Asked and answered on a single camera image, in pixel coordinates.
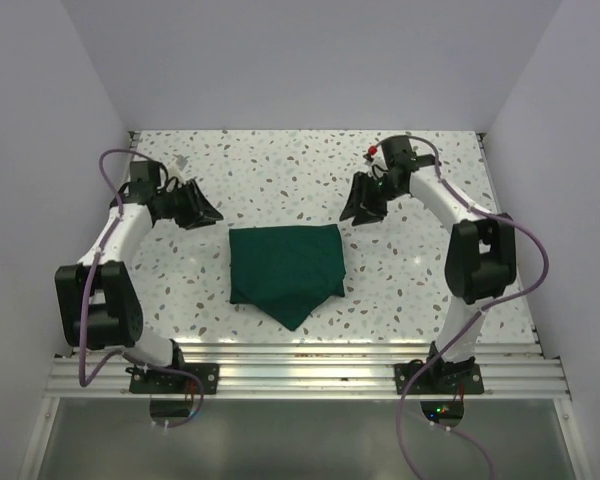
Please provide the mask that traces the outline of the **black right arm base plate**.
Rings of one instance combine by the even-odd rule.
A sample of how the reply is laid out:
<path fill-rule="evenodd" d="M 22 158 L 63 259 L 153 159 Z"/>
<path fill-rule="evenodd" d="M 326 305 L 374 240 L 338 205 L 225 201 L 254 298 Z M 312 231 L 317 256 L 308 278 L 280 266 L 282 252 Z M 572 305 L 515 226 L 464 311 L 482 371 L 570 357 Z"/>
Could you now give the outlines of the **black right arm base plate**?
<path fill-rule="evenodd" d="M 480 366 L 474 357 L 462 362 L 438 360 L 419 374 L 425 367 L 420 360 L 393 365 L 394 382 L 398 394 L 402 394 L 413 377 L 416 380 L 407 388 L 407 395 L 480 395 L 485 392 Z"/>

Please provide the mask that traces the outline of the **green surgical drape cloth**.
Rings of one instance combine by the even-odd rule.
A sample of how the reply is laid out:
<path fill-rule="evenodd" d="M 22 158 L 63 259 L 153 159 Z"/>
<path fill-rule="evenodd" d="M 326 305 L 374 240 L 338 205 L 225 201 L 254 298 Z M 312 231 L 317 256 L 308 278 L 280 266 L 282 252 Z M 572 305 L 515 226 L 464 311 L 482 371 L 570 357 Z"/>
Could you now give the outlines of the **green surgical drape cloth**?
<path fill-rule="evenodd" d="M 229 301 L 252 305 L 289 331 L 331 297 L 345 296 L 337 225 L 231 229 Z"/>

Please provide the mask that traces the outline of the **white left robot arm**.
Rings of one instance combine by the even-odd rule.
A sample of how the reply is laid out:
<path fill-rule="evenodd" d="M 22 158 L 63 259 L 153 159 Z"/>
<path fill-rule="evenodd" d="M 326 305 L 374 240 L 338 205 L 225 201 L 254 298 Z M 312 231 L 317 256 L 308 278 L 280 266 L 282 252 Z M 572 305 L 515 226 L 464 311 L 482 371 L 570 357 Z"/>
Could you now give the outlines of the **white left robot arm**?
<path fill-rule="evenodd" d="M 183 230 L 222 221 L 193 180 L 183 181 L 161 162 L 133 152 L 129 178 L 113 186 L 103 230 L 76 263 L 61 266 L 54 277 L 65 340 L 78 350 L 78 379 L 88 386 L 100 369 L 87 367 L 87 354 L 102 351 L 153 370 L 165 392 L 181 390 L 188 379 L 176 341 L 144 329 L 144 314 L 128 271 L 135 252 L 160 221 Z"/>

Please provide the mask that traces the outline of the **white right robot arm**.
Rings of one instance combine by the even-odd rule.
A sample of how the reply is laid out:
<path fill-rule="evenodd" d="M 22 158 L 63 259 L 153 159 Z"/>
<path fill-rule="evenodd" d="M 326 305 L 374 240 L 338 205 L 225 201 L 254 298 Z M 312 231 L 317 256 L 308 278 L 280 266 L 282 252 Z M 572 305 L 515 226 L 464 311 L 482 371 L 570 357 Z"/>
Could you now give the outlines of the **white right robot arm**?
<path fill-rule="evenodd" d="M 505 215 L 482 211 L 441 176 L 439 152 L 418 155 L 413 137 L 395 135 L 370 146 L 366 173 L 355 173 L 341 220 L 379 223 L 390 201 L 409 195 L 427 207 L 449 233 L 444 276 L 452 294 L 443 327 L 426 360 L 395 367 L 408 394 L 483 392 L 475 346 L 487 306 L 516 279 L 516 243 Z"/>

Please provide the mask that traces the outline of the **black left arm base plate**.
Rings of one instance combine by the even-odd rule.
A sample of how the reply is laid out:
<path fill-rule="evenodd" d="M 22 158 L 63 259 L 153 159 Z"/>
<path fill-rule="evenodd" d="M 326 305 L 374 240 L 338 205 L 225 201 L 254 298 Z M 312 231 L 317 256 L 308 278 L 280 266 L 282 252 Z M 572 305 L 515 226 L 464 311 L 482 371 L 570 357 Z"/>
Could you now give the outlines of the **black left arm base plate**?
<path fill-rule="evenodd" d="M 125 371 L 131 375 L 129 392 L 145 395 L 175 395 L 200 393 L 215 395 L 220 378 L 217 363 L 186 363 L 176 373 L 162 373 L 130 366 Z"/>

